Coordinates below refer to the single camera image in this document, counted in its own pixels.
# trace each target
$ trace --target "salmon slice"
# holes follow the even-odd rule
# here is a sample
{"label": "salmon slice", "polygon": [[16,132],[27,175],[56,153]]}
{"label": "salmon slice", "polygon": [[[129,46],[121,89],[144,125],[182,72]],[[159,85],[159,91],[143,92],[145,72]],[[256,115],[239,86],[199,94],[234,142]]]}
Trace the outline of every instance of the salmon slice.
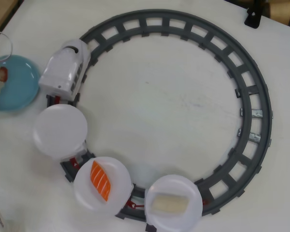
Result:
{"label": "salmon slice", "polygon": [[104,171],[104,169],[99,165],[98,162],[93,161],[90,179],[94,187],[96,187],[98,193],[103,197],[105,201],[108,201],[108,196],[110,194],[110,181]]}

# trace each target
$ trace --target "black object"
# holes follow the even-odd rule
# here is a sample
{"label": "black object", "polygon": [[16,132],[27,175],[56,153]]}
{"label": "black object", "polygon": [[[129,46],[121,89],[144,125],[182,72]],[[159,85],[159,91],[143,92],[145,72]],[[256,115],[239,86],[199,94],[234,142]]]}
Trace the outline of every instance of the black object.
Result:
{"label": "black object", "polygon": [[262,12],[264,9],[265,0],[254,0],[253,5],[248,8],[247,19],[245,20],[245,24],[254,29],[258,28],[261,22]]}
{"label": "black object", "polygon": [[78,52],[79,52],[79,51],[78,51],[78,48],[76,48],[76,47],[74,47],[74,46],[66,46],[66,47],[64,47],[64,48],[70,48],[70,49],[74,50],[75,53],[78,53]]}
{"label": "black object", "polygon": [[145,231],[146,232],[156,232],[156,228],[154,226],[147,224]]}
{"label": "black object", "polygon": [[[146,21],[147,18],[162,18],[162,25],[148,26]],[[171,27],[169,25],[171,19],[185,22],[184,29]],[[124,22],[131,20],[138,20],[139,27],[126,30],[124,27]],[[202,37],[191,32],[194,25],[208,31],[207,35]],[[118,34],[105,39],[102,32],[111,27],[116,27]],[[272,126],[272,110],[267,85],[265,84],[262,74],[260,73],[255,61],[240,45],[240,43],[214,24],[187,13],[171,10],[134,11],[115,16],[103,23],[100,23],[99,25],[91,28],[81,37],[81,39],[85,43],[89,43],[93,39],[99,43],[99,46],[91,53],[91,65],[94,66],[98,61],[98,57],[103,52],[110,51],[115,43],[120,41],[129,41],[130,38],[135,35],[142,35],[143,37],[149,36],[150,33],[153,32],[161,33],[162,36],[175,34],[180,36],[182,40],[195,41],[199,44],[200,48],[210,50],[213,54],[215,54],[215,59],[217,62],[222,62],[227,67],[230,78],[233,78],[237,84],[236,95],[242,101],[242,110],[240,113],[243,117],[243,124],[240,134],[238,135],[239,140],[236,146],[230,150],[228,159],[223,165],[219,165],[210,177],[195,181],[195,184],[198,186],[203,198],[203,216],[207,214],[215,214],[220,211],[221,207],[233,198],[240,197],[245,192],[245,187],[261,169],[261,163],[270,144]],[[211,43],[211,40],[215,36],[227,44],[223,50]],[[231,53],[236,53],[240,57],[243,61],[241,66],[235,66],[232,60],[228,57]],[[254,80],[254,86],[246,86],[242,74],[247,71],[250,72]],[[262,136],[257,143],[258,148],[251,159],[243,155],[243,151],[248,143],[251,132],[252,109],[249,97],[250,94],[258,94],[262,106],[262,118],[254,119],[262,120]],[[246,171],[238,181],[235,181],[229,172],[238,162],[246,166]],[[209,188],[217,184],[219,181],[223,181],[228,186],[228,191],[214,199]],[[131,196],[144,198],[144,192],[145,189],[135,186]],[[144,210],[131,209],[127,206],[120,211],[117,217],[122,219],[131,218],[139,221],[146,221]],[[152,230],[152,227],[150,226],[147,226],[147,228],[150,231]]]}
{"label": "black object", "polygon": [[[261,20],[261,15],[277,22],[283,23],[290,27],[290,12],[288,8],[285,8],[287,4],[290,4],[287,1],[275,2],[275,1],[265,1],[265,0],[225,0],[229,3],[235,4],[242,8],[248,9],[248,17],[245,21],[245,24],[252,28],[258,28]],[[271,12],[271,7],[280,8],[280,12],[276,10]]]}
{"label": "black object", "polygon": [[46,98],[47,98],[47,107],[55,104],[55,98],[53,96],[46,95]]}

